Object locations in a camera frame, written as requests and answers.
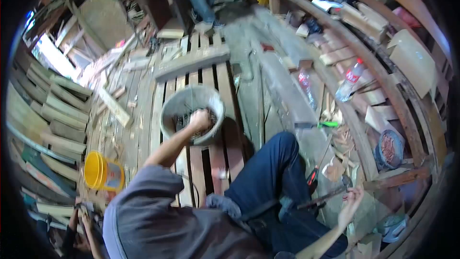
shoe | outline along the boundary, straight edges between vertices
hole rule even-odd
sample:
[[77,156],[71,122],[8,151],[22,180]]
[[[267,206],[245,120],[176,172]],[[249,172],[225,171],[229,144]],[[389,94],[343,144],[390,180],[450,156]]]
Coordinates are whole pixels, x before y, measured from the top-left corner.
[[224,28],[224,27],[225,27],[225,24],[222,23],[222,22],[220,22],[219,20],[216,19],[216,20],[214,20],[214,22],[213,22],[213,27],[214,27],[215,29],[221,29],[221,28]]

hand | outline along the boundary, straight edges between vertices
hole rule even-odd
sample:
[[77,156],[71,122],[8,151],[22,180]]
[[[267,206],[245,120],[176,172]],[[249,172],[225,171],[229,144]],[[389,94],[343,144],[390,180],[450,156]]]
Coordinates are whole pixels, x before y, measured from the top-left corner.
[[83,221],[83,225],[85,226],[86,230],[91,230],[92,226],[92,220],[89,218],[88,214],[83,214],[83,217],[81,218]]
[[193,112],[190,118],[190,124],[192,128],[196,131],[205,130],[211,125],[211,121],[209,120],[209,111],[206,109],[199,109]]
[[348,188],[347,192],[342,197],[344,205],[339,213],[339,228],[341,230],[345,230],[347,225],[353,220],[353,216],[364,197],[364,191],[360,187]]

wooden floor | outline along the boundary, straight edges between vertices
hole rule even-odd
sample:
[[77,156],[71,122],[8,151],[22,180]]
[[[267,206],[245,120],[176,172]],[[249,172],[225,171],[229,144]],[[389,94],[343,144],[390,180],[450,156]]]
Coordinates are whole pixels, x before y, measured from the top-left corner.
[[[176,42],[162,44],[156,54],[165,53],[167,47],[181,46],[187,51],[194,52],[199,48],[224,44],[224,38],[218,33],[208,38],[197,33]],[[104,157],[117,159],[124,166],[126,184],[133,178],[137,170],[144,164],[163,141],[160,130],[159,116],[163,103],[176,91],[188,85],[203,84],[217,89],[225,104],[225,120],[221,134],[214,145],[209,147],[186,147],[180,153],[172,171],[183,176],[184,190],[176,199],[180,206],[202,206],[207,194],[215,192],[223,194],[231,179],[235,178],[244,166],[242,144],[239,139],[239,114],[236,113],[235,88],[228,62],[212,66],[204,66],[198,72],[177,77],[165,83],[156,83],[150,70],[123,71],[123,62],[129,58],[126,55],[118,69],[109,76],[108,91],[113,92],[125,86],[126,93],[118,99],[120,105],[132,116],[133,124],[124,129],[113,114],[105,110],[94,121],[94,129],[88,132],[88,151],[97,150]],[[155,66],[161,62],[162,56],[154,55]],[[211,169],[228,171],[228,176],[218,179],[211,176]]]

cardboard box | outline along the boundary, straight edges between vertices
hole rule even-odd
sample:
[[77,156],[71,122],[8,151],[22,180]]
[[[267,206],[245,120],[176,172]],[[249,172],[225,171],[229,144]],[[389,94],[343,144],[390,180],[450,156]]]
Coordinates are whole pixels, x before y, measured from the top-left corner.
[[363,3],[358,3],[359,10],[347,3],[342,4],[340,17],[343,22],[361,30],[375,42],[382,42],[388,27],[388,20]]
[[414,86],[420,98],[430,91],[433,97],[437,84],[434,60],[409,31],[403,29],[396,33],[387,49],[391,53],[390,59]]

yellow container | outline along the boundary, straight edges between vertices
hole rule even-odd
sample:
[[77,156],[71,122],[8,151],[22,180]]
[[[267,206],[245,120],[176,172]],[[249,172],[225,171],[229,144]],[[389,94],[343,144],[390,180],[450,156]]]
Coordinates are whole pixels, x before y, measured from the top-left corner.
[[123,167],[97,151],[89,152],[85,160],[85,182],[91,189],[120,191],[125,184]]

